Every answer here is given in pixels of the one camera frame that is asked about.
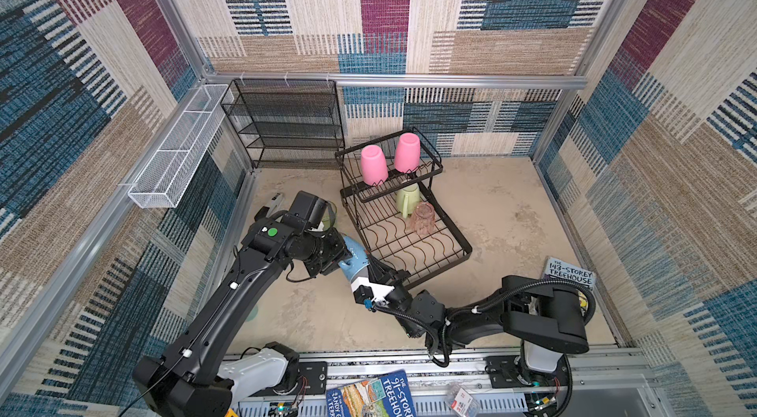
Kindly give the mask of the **white blue-handled mug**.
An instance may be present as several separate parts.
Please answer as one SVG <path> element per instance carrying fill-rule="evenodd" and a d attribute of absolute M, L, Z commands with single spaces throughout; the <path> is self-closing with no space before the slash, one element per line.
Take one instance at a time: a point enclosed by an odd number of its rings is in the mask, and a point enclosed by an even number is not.
<path fill-rule="evenodd" d="M 345 257 L 338 261 L 338 265 L 346 279 L 352 283 L 356 278 L 368 277 L 369 259 L 366 249 L 358 242 L 343 235 L 345 243 Z"/>

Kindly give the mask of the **pink translucent glass cup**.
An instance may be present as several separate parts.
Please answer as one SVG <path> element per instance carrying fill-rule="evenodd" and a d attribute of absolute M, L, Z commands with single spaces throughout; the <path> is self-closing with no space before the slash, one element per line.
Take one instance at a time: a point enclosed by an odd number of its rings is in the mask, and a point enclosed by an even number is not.
<path fill-rule="evenodd" d="M 436 211 L 430 202 L 419 203 L 410 218 L 410 227 L 419 237 L 430 237 L 436 231 Z"/>

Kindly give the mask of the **light green ceramic mug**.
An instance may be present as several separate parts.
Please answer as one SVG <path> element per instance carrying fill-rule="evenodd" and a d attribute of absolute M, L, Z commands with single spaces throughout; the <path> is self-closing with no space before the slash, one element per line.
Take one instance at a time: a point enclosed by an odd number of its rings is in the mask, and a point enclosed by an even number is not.
<path fill-rule="evenodd" d="M 396 194 L 395 206 L 403 219 L 410 217 L 417 206 L 422 202 L 421 191 L 418 183 L 412 183 Z"/>

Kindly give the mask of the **pink plastic cup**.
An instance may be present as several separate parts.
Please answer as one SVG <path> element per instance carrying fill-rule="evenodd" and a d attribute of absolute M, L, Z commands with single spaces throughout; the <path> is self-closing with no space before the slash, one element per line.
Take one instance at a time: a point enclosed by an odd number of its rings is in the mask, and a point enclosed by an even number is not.
<path fill-rule="evenodd" d="M 403 174 L 415 172 L 420 166 L 421 141 L 411 132 L 400 135 L 394 155 L 394 168 Z"/>
<path fill-rule="evenodd" d="M 377 186 L 388 180 L 388 164 L 384 151 L 378 145 L 368 145 L 361 150 L 361 172 L 363 182 Z"/>

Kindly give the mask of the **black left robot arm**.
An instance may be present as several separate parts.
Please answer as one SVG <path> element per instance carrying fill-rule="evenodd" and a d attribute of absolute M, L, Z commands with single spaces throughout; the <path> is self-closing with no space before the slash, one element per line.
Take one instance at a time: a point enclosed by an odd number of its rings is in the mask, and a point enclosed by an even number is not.
<path fill-rule="evenodd" d="M 287 210 L 261 209 L 231 270 L 196 318 L 158 358 L 132 373 L 140 400 L 161 416 L 224 416 L 243 398 L 297 383 L 296 352 L 279 343 L 224 366 L 235 336 L 266 290 L 296 261 L 311 277 L 327 275 L 349 255 L 335 227 L 319 226 L 331 204 L 305 191 Z"/>

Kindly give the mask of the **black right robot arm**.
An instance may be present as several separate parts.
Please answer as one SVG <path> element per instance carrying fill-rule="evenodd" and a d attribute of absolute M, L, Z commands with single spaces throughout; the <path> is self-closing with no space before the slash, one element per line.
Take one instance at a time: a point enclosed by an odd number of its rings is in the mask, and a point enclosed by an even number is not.
<path fill-rule="evenodd" d="M 597 303 L 590 288 L 563 278 L 530 279 L 509 275 L 491 296 L 471 305 L 448 308 L 429 292 L 411 296 L 390 287 L 382 297 L 376 285 L 360 286 L 356 301 L 371 312 L 393 316 L 411 338 L 423 337 L 431 361 L 440 368 L 451 353 L 500 333 L 522 340 L 516 366 L 525 380 L 554 376 L 569 355 L 589 351 L 587 330 Z"/>

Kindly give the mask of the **teal cup behind arm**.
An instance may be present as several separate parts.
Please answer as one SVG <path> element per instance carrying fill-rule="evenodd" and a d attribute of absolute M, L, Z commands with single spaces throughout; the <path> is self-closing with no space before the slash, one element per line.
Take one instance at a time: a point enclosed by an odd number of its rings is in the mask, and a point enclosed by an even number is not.
<path fill-rule="evenodd" d="M 248 314 L 248 317 L 246 318 L 246 322 L 251 322 L 254 320 L 258 314 L 259 308 L 258 306 L 254 306 L 250 313 Z"/>

